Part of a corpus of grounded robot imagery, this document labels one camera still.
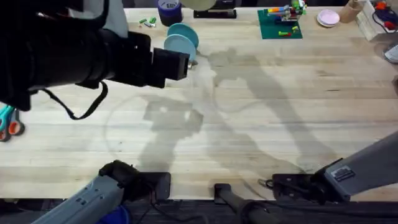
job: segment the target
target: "black camera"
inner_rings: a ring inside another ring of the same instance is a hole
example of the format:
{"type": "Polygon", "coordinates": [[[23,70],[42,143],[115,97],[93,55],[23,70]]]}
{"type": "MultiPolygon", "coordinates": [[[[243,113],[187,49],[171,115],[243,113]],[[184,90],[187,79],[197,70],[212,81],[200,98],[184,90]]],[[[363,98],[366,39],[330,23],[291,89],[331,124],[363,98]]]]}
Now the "black camera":
{"type": "Polygon", "coordinates": [[[95,89],[107,79],[164,88],[165,79],[187,76],[189,55],[150,51],[148,35],[120,37],[104,29],[109,0],[93,19],[77,19],[82,0],[14,0],[3,4],[0,35],[0,101],[30,110],[30,96],[51,86],[95,89]]]}

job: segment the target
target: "table surface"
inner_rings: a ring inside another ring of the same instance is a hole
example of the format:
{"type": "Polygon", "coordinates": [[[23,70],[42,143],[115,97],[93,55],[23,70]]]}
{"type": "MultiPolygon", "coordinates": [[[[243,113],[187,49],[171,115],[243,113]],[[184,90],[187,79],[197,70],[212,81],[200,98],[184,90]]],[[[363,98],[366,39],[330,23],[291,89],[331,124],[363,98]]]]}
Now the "table surface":
{"type": "MultiPolygon", "coordinates": [[[[0,198],[65,198],[115,159],[141,171],[172,173],[172,198],[212,198],[227,182],[246,198],[272,198],[257,184],[274,173],[314,172],[396,131],[397,68],[356,23],[300,20],[302,40],[262,40],[257,9],[238,19],[184,22],[200,37],[198,65],[164,90],[108,82],[109,96],[88,119],[72,121],[44,93],[21,118],[25,135],[0,147],[0,198]]],[[[162,47],[167,28],[139,27],[156,9],[126,10],[129,27],[162,47]]],[[[77,114],[99,94],[52,89],[77,114]]],[[[398,200],[396,185],[354,200],[398,200]]]]}

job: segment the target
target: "pink plate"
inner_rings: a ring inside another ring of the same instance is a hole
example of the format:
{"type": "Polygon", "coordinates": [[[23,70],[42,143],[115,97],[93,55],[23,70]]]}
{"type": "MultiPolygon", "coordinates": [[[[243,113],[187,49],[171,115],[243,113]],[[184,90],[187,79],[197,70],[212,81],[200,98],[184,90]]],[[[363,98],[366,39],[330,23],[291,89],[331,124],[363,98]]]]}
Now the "pink plate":
{"type": "Polygon", "coordinates": [[[333,26],[340,21],[340,16],[335,11],[325,9],[319,13],[318,19],[327,26],[333,26]]]}

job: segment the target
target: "green lego baseplate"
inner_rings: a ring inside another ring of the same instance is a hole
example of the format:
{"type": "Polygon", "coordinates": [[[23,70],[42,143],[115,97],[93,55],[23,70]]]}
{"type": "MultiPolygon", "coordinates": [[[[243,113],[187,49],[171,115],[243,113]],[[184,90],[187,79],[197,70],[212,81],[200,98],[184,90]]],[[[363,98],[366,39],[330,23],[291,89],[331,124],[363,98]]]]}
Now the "green lego baseplate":
{"type": "Polygon", "coordinates": [[[263,39],[302,39],[303,35],[301,33],[301,28],[299,22],[295,22],[294,25],[287,24],[275,24],[275,18],[277,16],[268,16],[268,10],[258,10],[259,22],[261,28],[261,36],[263,39]],[[293,33],[293,27],[297,26],[298,31],[293,33]],[[281,37],[279,36],[279,31],[290,32],[292,36],[281,37]]]}

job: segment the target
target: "teal plate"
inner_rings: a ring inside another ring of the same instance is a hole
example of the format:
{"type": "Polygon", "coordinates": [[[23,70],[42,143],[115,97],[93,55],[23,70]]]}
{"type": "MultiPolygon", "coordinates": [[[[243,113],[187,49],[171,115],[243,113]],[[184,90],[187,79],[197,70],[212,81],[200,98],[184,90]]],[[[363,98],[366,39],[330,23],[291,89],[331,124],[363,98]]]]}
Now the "teal plate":
{"type": "Polygon", "coordinates": [[[198,34],[188,25],[183,23],[176,23],[170,26],[169,31],[167,31],[167,35],[179,34],[182,35],[194,44],[197,49],[199,46],[199,37],[198,34]]]}
{"type": "Polygon", "coordinates": [[[197,49],[191,40],[179,34],[168,36],[164,41],[164,49],[189,54],[189,61],[191,62],[197,57],[197,49]]]}

